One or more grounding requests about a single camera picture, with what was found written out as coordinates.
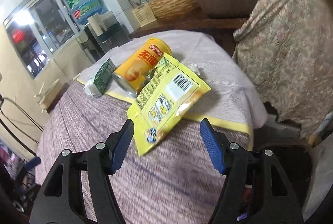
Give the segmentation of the green white milk carton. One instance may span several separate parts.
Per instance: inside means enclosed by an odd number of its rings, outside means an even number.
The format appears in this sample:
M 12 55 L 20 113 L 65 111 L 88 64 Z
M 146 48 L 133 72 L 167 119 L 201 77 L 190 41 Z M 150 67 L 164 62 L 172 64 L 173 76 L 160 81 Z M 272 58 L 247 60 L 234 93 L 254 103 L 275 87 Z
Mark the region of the green white milk carton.
M 83 92 L 91 97 L 100 97 L 105 94 L 115 70 L 116 66 L 111 59 L 105 60 L 97 73 L 85 84 Z

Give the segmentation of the yellow chip can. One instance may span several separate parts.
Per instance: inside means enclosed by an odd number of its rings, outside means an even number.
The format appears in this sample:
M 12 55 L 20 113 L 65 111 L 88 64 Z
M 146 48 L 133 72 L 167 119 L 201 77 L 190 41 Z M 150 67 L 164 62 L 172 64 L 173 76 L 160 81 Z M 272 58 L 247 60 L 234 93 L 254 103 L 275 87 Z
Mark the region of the yellow chip can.
M 172 55 L 166 42 L 149 38 L 112 73 L 113 79 L 130 97 L 136 98 L 144 87 L 144 74 L 153 70 L 165 53 Z

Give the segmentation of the yellow snack bag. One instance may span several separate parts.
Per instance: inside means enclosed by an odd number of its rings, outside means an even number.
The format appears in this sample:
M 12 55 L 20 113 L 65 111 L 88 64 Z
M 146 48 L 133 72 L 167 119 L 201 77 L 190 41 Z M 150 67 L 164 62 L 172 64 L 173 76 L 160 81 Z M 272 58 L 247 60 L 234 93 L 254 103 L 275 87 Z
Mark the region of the yellow snack bag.
M 172 56 L 165 54 L 154 75 L 127 110 L 134 123 L 139 156 L 152 150 L 211 87 Z

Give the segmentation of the black trash bin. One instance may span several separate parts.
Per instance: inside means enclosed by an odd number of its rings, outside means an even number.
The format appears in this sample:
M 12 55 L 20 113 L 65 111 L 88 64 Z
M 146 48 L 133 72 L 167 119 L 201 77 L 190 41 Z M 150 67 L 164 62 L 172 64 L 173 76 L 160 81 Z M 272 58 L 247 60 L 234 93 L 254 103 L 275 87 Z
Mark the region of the black trash bin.
M 303 145 L 270 145 L 248 157 L 239 223 L 304 223 L 312 157 Z

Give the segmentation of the purple striped tablecloth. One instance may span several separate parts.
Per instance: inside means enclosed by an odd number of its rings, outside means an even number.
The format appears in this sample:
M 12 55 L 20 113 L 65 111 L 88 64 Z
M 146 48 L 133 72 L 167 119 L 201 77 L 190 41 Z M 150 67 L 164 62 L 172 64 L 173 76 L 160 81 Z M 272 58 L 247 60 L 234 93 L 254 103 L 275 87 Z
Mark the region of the purple striped tablecloth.
M 212 37 L 171 30 L 154 38 L 172 54 L 136 99 L 116 83 L 104 96 L 86 95 L 83 85 L 98 64 L 68 88 L 44 127 L 36 180 L 44 182 L 63 149 L 88 150 L 132 119 L 134 138 L 121 169 L 110 177 L 125 221 L 207 223 L 225 178 L 212 166 L 200 121 L 208 119 L 251 150 L 253 130 L 265 124 L 267 112 L 246 74 Z

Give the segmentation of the water dispenser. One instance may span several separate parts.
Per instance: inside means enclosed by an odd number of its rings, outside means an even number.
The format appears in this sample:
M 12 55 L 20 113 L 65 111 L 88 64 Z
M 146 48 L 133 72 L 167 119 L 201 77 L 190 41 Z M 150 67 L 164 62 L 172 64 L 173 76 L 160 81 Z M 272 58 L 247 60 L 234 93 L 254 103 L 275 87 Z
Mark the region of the water dispenser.
M 97 33 L 90 23 L 87 23 L 81 36 L 79 45 L 92 63 L 96 63 L 110 49 L 120 47 L 129 41 L 128 31 L 116 19 L 112 11 L 93 16 L 101 32 Z

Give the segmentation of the floral cloth cover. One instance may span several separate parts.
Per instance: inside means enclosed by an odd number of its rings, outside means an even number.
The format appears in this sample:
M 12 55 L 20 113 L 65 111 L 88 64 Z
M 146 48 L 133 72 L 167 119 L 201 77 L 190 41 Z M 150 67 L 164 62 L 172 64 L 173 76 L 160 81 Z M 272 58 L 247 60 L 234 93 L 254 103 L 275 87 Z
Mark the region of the floral cloth cover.
M 332 14 L 320 0 L 258 0 L 234 60 L 280 121 L 314 133 L 332 111 Z

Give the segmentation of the blue water jug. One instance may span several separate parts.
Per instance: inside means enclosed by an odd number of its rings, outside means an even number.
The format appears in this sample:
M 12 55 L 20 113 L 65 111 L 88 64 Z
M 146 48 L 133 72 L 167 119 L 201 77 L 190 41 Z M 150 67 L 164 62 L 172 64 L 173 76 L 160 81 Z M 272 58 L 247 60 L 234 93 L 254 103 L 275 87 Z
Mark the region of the blue water jug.
M 76 21 L 87 24 L 88 18 L 95 14 L 104 14 L 107 7 L 103 0 L 65 0 Z

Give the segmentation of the dark wooden counter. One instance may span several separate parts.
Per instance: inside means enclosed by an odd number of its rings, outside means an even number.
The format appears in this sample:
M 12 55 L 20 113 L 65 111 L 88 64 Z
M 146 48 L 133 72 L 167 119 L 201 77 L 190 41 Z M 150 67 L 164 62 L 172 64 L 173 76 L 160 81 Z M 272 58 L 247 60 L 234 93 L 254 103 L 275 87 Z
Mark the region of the dark wooden counter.
M 242 27 L 246 17 L 238 18 L 209 18 L 201 9 L 194 9 L 174 20 L 157 19 L 148 25 L 140 27 L 129 34 L 130 39 L 140 38 L 157 32 L 169 30 L 187 30 L 205 32 L 209 30 L 236 30 Z

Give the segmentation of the beige utensil holder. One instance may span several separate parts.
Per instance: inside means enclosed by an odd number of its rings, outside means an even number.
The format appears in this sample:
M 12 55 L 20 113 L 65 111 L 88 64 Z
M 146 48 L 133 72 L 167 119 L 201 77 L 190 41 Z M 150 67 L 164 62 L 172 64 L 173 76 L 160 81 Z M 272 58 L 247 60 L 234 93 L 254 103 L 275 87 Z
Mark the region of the beige utensil holder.
M 140 27 L 151 24 L 152 22 L 155 22 L 157 20 L 148 3 L 142 4 L 134 8 L 132 10 L 132 14 L 138 21 Z

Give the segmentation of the woven basin sink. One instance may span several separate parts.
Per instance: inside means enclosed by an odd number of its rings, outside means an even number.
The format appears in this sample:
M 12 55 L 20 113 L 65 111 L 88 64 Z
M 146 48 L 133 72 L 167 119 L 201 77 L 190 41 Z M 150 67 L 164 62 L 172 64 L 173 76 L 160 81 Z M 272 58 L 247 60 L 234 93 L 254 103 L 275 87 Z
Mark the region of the woven basin sink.
M 196 0 L 152 0 L 149 4 L 155 17 L 171 21 L 200 8 Z

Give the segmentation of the window frame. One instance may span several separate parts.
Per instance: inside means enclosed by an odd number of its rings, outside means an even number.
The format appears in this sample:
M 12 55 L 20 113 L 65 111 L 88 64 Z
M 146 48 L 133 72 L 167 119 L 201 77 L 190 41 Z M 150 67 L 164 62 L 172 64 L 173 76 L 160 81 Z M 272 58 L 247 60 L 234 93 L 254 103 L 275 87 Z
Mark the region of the window frame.
M 66 0 L 24 0 L 3 25 L 32 79 L 81 32 Z

